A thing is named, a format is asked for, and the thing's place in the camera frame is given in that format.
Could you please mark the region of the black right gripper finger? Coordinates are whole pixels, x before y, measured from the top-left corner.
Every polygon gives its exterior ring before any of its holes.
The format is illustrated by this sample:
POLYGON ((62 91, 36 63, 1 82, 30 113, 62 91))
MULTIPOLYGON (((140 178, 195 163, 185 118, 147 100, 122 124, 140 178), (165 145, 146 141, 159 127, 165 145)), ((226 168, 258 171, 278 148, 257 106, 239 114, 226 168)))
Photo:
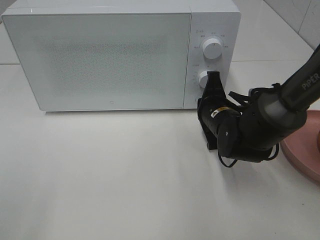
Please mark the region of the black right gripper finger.
POLYGON ((222 88, 222 82, 220 79, 220 72, 213 70, 207 71, 207 83, 206 88, 222 88))

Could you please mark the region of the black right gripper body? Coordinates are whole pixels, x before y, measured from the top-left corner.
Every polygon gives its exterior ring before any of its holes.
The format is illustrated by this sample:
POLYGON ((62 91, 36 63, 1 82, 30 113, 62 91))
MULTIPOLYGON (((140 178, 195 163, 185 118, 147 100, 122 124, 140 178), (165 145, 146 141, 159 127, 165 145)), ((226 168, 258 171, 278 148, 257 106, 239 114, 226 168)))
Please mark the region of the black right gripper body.
POLYGON ((232 109, 221 84, 205 87, 197 102, 197 116, 202 125, 218 125, 232 116, 232 109))

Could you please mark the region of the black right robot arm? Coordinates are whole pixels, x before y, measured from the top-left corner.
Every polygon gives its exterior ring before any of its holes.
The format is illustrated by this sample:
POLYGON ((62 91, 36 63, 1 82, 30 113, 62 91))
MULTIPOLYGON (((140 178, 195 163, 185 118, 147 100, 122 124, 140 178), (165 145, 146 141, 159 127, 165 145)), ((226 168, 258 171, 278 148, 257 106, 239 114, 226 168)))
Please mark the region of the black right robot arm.
POLYGON ((273 160, 279 143, 307 120, 307 110, 320 97, 320 50, 283 84, 256 87, 248 95, 225 93, 220 73, 207 72, 197 102, 197 117, 207 148, 218 158, 259 163, 273 160))

